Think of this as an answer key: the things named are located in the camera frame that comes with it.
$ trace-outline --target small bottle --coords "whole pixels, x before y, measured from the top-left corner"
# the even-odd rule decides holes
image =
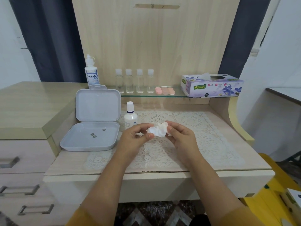
[[[133,93],[134,92],[134,79],[132,76],[132,70],[126,69],[126,92],[127,93]]]
[[[122,70],[115,69],[116,72],[116,89],[119,93],[124,93]]]
[[[153,69],[148,69],[148,93],[155,91]]]
[[[95,58],[87,55],[85,72],[87,77],[87,82],[89,85],[89,89],[91,85],[99,84],[97,67],[94,66]]]
[[[137,69],[137,93],[143,93],[144,83],[143,83],[143,70]]]
[[[134,112],[134,103],[126,103],[126,114],[124,115],[125,128],[128,129],[138,123],[138,115]]]

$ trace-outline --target white lace placemat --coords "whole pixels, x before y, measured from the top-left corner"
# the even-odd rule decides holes
[[[214,166],[237,166],[244,160],[225,139],[204,112],[136,111],[139,123],[163,123],[166,120],[184,124],[194,131],[198,147],[204,158]],[[124,130],[124,114],[118,123],[120,132]],[[116,146],[108,151],[90,152],[84,165],[86,170],[103,170],[111,159]],[[179,162],[173,144],[165,137],[155,137],[141,147],[138,155],[126,172],[185,171]]]

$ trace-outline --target white bottle cap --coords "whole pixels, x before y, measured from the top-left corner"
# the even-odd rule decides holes
[[[90,55],[87,55],[87,58],[86,58],[86,65],[87,67],[92,67],[95,63],[95,58],[90,56]]]
[[[153,75],[153,69],[148,69],[148,75]]]
[[[127,113],[133,113],[134,112],[134,103],[133,102],[127,102],[126,103],[126,112]]]
[[[122,70],[121,69],[115,69],[116,75],[122,75]]]
[[[142,69],[137,69],[137,75],[139,75],[139,76],[143,75],[143,70]]]
[[[126,75],[132,75],[132,69],[126,69]]]

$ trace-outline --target forearm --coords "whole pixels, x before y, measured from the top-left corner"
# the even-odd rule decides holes
[[[234,209],[243,206],[201,154],[195,158],[189,169],[212,225],[216,225]]]
[[[114,155],[92,187],[82,207],[102,225],[113,225],[126,165]]]

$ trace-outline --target drawer handle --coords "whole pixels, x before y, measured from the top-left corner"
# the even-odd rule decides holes
[[[4,190],[6,190],[6,189],[28,189],[28,188],[32,188],[32,191],[29,192],[29,193],[26,193],[26,192],[3,193]],[[35,186],[11,186],[11,187],[2,186],[0,188],[0,197],[4,197],[5,195],[9,195],[9,194],[24,194],[25,196],[34,195],[39,188],[40,188],[39,185],[35,185]]]
[[[0,168],[1,169],[12,168],[19,161],[20,161],[20,158],[17,156],[12,161],[10,161],[9,163],[0,164]]]
[[[51,204],[49,206],[49,209],[47,211],[37,211],[37,212],[28,212],[28,213],[24,212],[24,210],[26,208],[28,208],[28,209],[34,209],[34,208],[45,208],[45,207],[48,207],[48,206],[49,205],[41,205],[41,206],[26,206],[26,205],[24,205],[24,206],[21,207],[20,211],[18,212],[18,215],[19,216],[25,216],[26,214],[31,214],[31,213],[50,214],[51,211],[52,211],[52,209],[53,209],[53,207],[55,206],[54,204]]]

